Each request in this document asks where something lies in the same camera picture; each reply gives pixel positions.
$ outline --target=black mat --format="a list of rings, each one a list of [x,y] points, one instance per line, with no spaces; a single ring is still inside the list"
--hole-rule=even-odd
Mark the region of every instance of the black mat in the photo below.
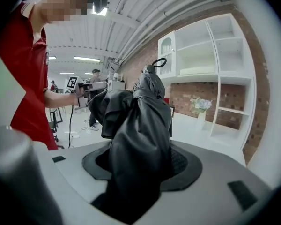
[[[82,160],[83,168],[96,180],[110,180],[109,145],[97,149]],[[188,188],[202,173],[202,163],[194,154],[171,144],[171,169],[160,185],[161,191],[180,191]]]

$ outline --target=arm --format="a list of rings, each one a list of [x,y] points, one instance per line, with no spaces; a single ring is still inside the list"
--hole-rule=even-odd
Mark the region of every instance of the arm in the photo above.
[[[73,93],[59,94],[49,90],[44,91],[45,107],[58,108],[64,106],[78,106],[77,96]]]

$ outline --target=gray machine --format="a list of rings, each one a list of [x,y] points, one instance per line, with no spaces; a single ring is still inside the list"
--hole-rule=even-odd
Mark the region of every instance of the gray machine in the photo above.
[[[185,190],[162,192],[135,225],[243,224],[247,214],[268,198],[267,185],[230,157],[171,143],[198,157],[202,173]],[[82,167],[87,154],[107,144],[48,151],[24,133],[0,127],[0,180],[39,224],[123,224],[90,205],[107,182],[96,180]],[[58,156],[65,159],[54,163],[52,158]]]

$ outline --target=ceiling light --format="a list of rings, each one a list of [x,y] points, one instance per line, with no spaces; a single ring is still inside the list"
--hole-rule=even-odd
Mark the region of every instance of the ceiling light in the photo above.
[[[93,5],[93,10],[92,10],[92,14],[97,14],[97,15],[101,15],[101,16],[105,16],[107,13],[107,7],[103,8],[101,13],[96,13],[95,12],[95,6]]]
[[[95,58],[82,58],[82,57],[74,57],[74,59],[78,59],[78,60],[86,60],[86,61],[93,61],[93,62],[100,62],[99,59],[95,59]]]

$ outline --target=red shirt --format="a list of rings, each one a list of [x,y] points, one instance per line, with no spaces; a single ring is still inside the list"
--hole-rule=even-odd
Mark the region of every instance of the red shirt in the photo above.
[[[10,15],[0,34],[0,57],[26,91],[11,127],[26,133],[33,141],[43,142],[49,150],[58,149],[45,113],[44,91],[48,89],[46,34],[33,44],[29,15],[32,3],[21,3]]]

